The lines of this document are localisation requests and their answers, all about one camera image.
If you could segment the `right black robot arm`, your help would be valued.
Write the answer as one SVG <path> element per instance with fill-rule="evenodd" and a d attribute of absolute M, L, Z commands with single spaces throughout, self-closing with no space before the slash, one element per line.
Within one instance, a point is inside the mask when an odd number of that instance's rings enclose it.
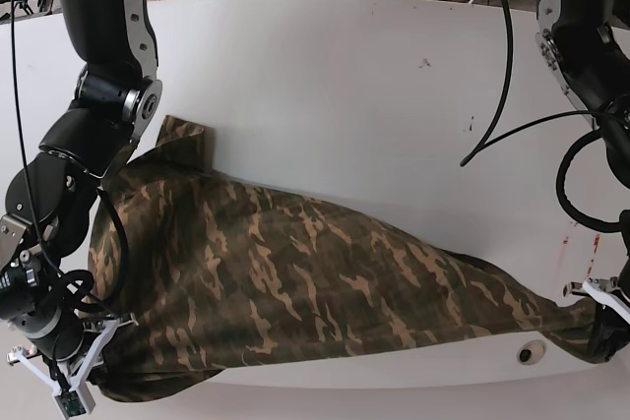
<path fill-rule="evenodd" d="M 112 218 L 119 267 L 107 294 L 95 294 L 89 272 L 65 272 L 61 262 L 85 240 L 95 202 L 113 213 L 105 178 L 136 149 L 162 85 L 147 0 L 60 3 L 85 66 L 68 109 L 8 188 L 1 219 L 1 317 L 44 359 L 42 378 L 55 397 L 70 402 L 82 398 L 98 355 L 126 323 L 113 308 L 129 263 L 120 218 Z"/>

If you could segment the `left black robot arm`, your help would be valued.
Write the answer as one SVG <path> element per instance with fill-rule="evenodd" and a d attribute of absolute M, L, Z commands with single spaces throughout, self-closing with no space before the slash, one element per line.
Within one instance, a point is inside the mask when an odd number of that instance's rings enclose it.
<path fill-rule="evenodd" d="M 565 181 L 576 155 L 597 140 L 615 178 L 629 184 L 629 59 L 610 26 L 615 0 L 537 0 L 536 42 L 548 68 L 591 130 L 565 153 L 556 176 L 556 197 L 577 223 L 599 234 L 629 238 L 629 211 L 616 221 L 590 217 L 568 199 Z"/>

